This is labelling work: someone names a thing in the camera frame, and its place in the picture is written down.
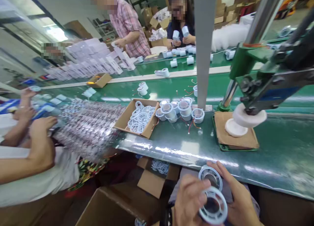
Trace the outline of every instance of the pink plaid shirt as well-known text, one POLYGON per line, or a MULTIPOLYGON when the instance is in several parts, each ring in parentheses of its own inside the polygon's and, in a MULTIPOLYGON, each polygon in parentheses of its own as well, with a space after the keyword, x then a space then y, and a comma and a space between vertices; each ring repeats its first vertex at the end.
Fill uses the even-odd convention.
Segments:
POLYGON ((136 11, 124 0, 118 1, 117 14, 110 15, 110 20, 120 38, 124 38, 131 31, 139 31, 140 37, 134 43, 127 44, 125 47, 131 57, 150 55, 150 49, 143 32, 142 26, 138 21, 136 11))

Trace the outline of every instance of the hand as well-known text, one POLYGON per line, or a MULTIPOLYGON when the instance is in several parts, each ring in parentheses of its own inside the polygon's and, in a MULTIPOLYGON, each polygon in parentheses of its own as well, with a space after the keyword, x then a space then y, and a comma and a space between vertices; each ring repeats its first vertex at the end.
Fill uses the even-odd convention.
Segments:
POLYGON ((124 48, 126 45, 126 40, 124 38, 122 39, 117 39, 116 41, 114 41, 115 45, 119 48, 124 48))
POLYGON ((173 45, 179 47, 181 45, 181 41, 173 40, 173 45))
POLYGON ((29 88, 25 88, 22 90, 21 98, 32 98, 36 95, 36 92, 31 91, 29 88))
POLYGON ((217 170, 231 188, 234 202, 228 204, 228 221, 234 226, 261 226, 253 207, 250 192, 238 182, 228 170, 219 162, 207 162, 207 165, 217 170))
POLYGON ((33 136, 43 131, 47 132, 57 122, 58 122, 57 118, 53 116, 36 119, 33 121, 32 125, 30 126, 29 134, 30 136, 33 136))
POLYGON ((210 187, 208 179, 202 181, 192 175, 185 175, 179 187, 174 205, 173 221, 175 226, 208 225, 198 216, 199 209, 207 202, 203 191, 210 187))
POLYGON ((195 44, 196 37, 189 34, 187 37, 183 38, 184 44, 195 44))
POLYGON ((29 122, 35 114, 36 111, 33 108, 21 107, 15 112, 14 118, 17 118, 19 121, 22 122, 29 122))

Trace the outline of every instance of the metal pole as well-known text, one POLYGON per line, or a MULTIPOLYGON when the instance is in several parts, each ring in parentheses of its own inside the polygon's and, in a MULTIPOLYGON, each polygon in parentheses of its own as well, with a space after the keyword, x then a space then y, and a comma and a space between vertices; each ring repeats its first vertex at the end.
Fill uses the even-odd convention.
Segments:
POLYGON ((216 0, 194 0, 195 35, 197 36, 198 107, 205 110, 210 67, 212 32, 214 30, 216 0))
MULTIPOLYGON (((245 39, 247 44, 259 43, 272 23, 283 0, 261 0, 254 16, 248 36, 245 39)), ((222 105, 228 107, 237 89, 237 82, 230 80, 227 92, 222 100, 222 105)))
POLYGON ((313 22, 314 20, 314 8, 310 9, 310 12, 306 15, 303 19, 301 24, 297 27, 297 29, 293 32, 290 38, 287 40, 286 44, 294 44, 306 31, 307 27, 313 22))

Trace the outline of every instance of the wall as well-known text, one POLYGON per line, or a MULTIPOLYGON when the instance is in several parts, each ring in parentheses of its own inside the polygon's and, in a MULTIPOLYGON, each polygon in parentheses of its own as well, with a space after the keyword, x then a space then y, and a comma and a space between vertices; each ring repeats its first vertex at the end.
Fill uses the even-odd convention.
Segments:
POLYGON ((64 25, 70 21, 78 20, 84 28, 95 38, 100 34, 91 24, 90 19, 99 18, 104 20, 102 15, 109 19, 106 12, 100 12, 91 0, 38 0, 53 17, 64 25))
MULTIPOLYGON (((34 57, 38 57, 39 55, 5 32, 3 29, 0 29, 0 47, 30 67, 33 71, 38 73, 38 75, 45 74, 42 66, 32 60, 34 57)), ((18 63, 15 63, 12 59, 8 58, 0 51, 0 82, 5 82, 11 79, 11 76, 2 70, 3 68, 13 69, 28 76, 32 75, 32 72, 30 72, 27 68, 18 63)))

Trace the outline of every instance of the white shirt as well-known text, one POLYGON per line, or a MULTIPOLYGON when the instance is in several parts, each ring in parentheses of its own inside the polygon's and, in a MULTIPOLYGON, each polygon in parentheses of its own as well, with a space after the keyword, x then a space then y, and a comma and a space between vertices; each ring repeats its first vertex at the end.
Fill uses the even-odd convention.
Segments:
MULTIPOLYGON (((0 161, 26 158, 29 152, 28 148, 0 146, 0 161)), ((76 154, 63 147, 56 147, 54 167, 40 174, 0 185, 0 207, 35 201, 71 187, 79 180, 76 160, 76 154)))

